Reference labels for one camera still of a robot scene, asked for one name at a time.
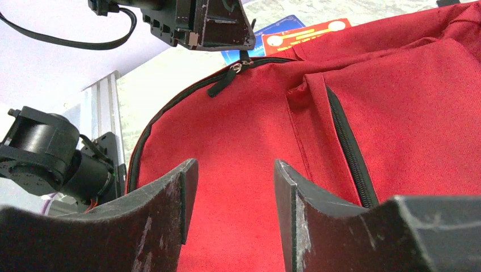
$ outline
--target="red bag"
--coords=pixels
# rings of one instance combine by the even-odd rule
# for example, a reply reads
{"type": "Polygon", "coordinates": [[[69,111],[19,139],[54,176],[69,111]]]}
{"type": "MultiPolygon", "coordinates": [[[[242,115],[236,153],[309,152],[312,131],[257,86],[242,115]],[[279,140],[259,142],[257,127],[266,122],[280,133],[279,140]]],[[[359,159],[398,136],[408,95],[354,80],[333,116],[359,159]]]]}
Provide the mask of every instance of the red bag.
{"type": "Polygon", "coordinates": [[[184,90],[134,151],[128,190],[199,161],[179,271],[284,270],[275,159],[365,207],[395,194],[481,194],[480,2],[329,33],[275,57],[184,90]]]}

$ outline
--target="black zipper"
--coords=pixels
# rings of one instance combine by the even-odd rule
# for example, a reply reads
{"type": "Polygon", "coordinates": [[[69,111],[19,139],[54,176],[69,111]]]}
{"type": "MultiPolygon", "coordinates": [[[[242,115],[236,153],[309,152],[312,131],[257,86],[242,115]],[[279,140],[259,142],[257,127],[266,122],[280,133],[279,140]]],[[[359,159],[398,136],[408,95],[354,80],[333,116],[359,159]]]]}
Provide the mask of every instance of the black zipper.
{"type": "Polygon", "coordinates": [[[230,82],[232,82],[235,78],[235,76],[247,69],[259,67],[261,65],[265,65],[268,63],[286,63],[294,61],[292,59],[288,58],[257,58],[254,60],[250,60],[248,62],[242,61],[235,63],[231,65],[228,69],[221,70],[208,78],[205,78],[187,89],[183,90],[182,92],[178,93],[174,98],[172,98],[147,124],[147,127],[145,130],[142,132],[142,134],[139,137],[138,143],[134,149],[134,152],[132,153],[132,159],[130,160],[129,163],[129,174],[128,174],[128,184],[127,184],[127,193],[130,193],[133,191],[132,188],[137,187],[137,180],[138,180],[138,171],[140,167],[134,168],[134,165],[139,165],[140,162],[140,156],[142,155],[142,152],[139,152],[139,147],[143,147],[145,145],[145,142],[147,141],[147,138],[150,135],[150,131],[152,128],[152,125],[159,120],[159,118],[169,109],[171,109],[173,106],[175,106],[177,103],[181,102],[184,100],[187,96],[193,94],[195,91],[204,88],[205,86],[208,86],[212,83],[215,82],[221,82],[223,80],[223,85],[219,86],[218,88],[214,89],[211,91],[212,88],[209,89],[208,94],[211,97],[215,97],[218,95],[225,87],[227,87],[230,82]]]}
{"type": "Polygon", "coordinates": [[[337,96],[326,86],[329,105],[331,106],[332,119],[336,128],[337,137],[344,151],[352,179],[356,185],[357,193],[361,204],[365,208],[372,208],[379,205],[379,200],[374,191],[373,183],[369,177],[368,168],[364,163],[361,151],[352,133],[349,122],[344,113],[343,107],[337,96]]]}

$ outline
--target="purple wire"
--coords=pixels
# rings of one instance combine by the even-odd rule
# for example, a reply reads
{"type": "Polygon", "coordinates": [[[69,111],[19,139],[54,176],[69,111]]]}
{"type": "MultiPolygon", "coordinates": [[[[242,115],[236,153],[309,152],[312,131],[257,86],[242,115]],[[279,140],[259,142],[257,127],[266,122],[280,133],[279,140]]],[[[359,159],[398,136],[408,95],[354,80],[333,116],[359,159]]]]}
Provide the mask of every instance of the purple wire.
{"type": "Polygon", "coordinates": [[[57,195],[57,193],[51,193],[51,194],[48,195],[50,197],[50,199],[45,201],[44,206],[42,207],[42,214],[45,214],[47,212],[48,205],[50,205],[50,203],[52,203],[53,197],[55,195],[57,195]]]}

